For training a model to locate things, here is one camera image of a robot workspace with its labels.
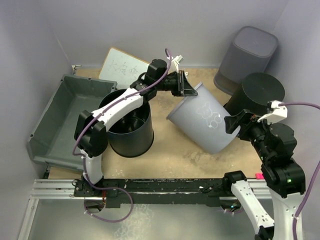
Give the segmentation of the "grey slotted square bin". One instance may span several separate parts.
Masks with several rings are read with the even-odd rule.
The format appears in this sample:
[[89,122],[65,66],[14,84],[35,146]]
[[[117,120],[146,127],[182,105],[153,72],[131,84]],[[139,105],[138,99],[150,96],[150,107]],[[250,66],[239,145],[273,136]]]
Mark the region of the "grey slotted square bin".
[[214,85],[232,95],[247,75],[265,71],[278,45],[275,35],[253,26],[242,27],[222,59]]

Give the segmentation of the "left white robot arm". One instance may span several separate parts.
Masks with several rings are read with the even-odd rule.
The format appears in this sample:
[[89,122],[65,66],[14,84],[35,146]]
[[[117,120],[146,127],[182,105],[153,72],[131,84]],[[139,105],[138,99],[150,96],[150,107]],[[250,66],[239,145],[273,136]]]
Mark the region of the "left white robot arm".
[[92,112],[82,111],[77,120],[74,149],[82,158],[85,190],[91,196],[103,191],[102,154],[107,149],[103,139],[110,128],[131,111],[142,107],[159,91],[169,91],[175,97],[195,97],[197,91],[190,85],[184,70],[179,69],[181,55],[169,57],[169,62],[154,59],[124,93]]

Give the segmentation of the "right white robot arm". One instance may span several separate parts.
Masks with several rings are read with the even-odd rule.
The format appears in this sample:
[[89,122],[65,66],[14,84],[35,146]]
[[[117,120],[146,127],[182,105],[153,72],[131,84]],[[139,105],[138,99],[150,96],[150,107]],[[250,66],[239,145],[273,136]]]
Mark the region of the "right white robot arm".
[[237,197],[251,221],[256,240],[302,240],[299,205],[306,196],[306,176],[292,157],[297,145],[294,130],[280,122],[268,123],[246,109],[235,116],[226,116],[224,122],[226,133],[232,134],[239,128],[237,137],[250,142],[258,154],[274,218],[268,218],[242,171],[225,173],[223,192]]

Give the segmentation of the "light grey round bucket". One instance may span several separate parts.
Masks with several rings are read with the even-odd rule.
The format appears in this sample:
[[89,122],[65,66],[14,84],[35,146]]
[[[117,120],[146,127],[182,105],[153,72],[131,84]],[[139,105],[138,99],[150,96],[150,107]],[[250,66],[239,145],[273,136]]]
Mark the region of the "light grey round bucket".
[[187,96],[168,114],[171,121],[192,141],[210,154],[217,154],[236,138],[240,127],[226,133],[224,118],[230,114],[202,82],[195,86],[197,96]]

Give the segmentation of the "black ribbed round bin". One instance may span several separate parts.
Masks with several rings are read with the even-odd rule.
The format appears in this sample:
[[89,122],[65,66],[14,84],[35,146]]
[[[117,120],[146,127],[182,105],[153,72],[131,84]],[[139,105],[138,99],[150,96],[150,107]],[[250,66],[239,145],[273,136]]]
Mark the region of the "black ribbed round bin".
[[224,108],[231,116],[242,110],[262,116],[267,113],[268,102],[281,102],[284,98],[285,88],[277,78],[267,73],[255,72],[243,79]]

